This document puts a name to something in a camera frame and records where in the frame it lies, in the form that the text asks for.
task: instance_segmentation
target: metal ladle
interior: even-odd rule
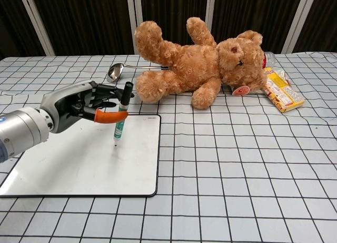
[[[132,66],[132,65],[126,65],[123,63],[117,63],[114,64],[112,66],[110,66],[109,71],[106,75],[106,79],[108,82],[114,82],[115,80],[117,80],[120,76],[121,76],[121,72],[125,67],[129,67],[129,68],[144,68],[144,69],[148,69],[148,68],[160,68],[160,69],[168,69],[166,67],[162,67],[162,66]]]

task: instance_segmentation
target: marker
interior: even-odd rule
[[[122,94],[122,98],[120,101],[120,106],[119,106],[118,111],[127,111],[128,104],[130,102],[130,98],[132,94],[132,88],[133,88],[132,82],[128,81],[125,83],[125,87],[124,87],[124,91]],[[122,137],[124,122],[125,120],[116,123],[115,134],[114,134],[115,147],[117,146],[119,140]]]

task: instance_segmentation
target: grid tablecloth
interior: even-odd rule
[[[227,86],[207,110],[191,107],[191,93],[157,104],[136,95],[130,112],[162,117],[157,195],[0,199],[0,242],[337,242],[337,54],[276,57],[304,106],[280,113],[264,94],[231,96]],[[150,64],[137,55],[4,59],[0,112],[38,107],[79,80],[106,83],[118,62]],[[117,86],[142,71],[124,69]],[[0,181],[17,159],[0,164]]]

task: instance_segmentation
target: curtain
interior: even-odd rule
[[[142,0],[144,21],[155,21],[165,40],[193,44],[186,30],[186,21],[196,16],[205,20],[207,0]]]
[[[0,0],[0,60],[45,56],[22,0]]]
[[[337,0],[314,0],[294,52],[337,52]]]
[[[300,0],[215,0],[212,34],[217,42],[246,30],[263,35],[262,49],[281,53]]]
[[[34,0],[56,55],[133,54],[127,0]]]

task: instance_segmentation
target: teddy bear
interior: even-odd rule
[[[193,45],[179,45],[162,38],[154,21],[144,21],[135,30],[140,56],[168,70],[144,71],[135,88],[143,102],[155,103],[169,94],[193,92],[192,106],[206,109],[213,104],[222,84],[256,91],[266,84],[263,71],[262,35],[248,30],[236,38],[216,43],[204,21],[190,17],[187,32]]]

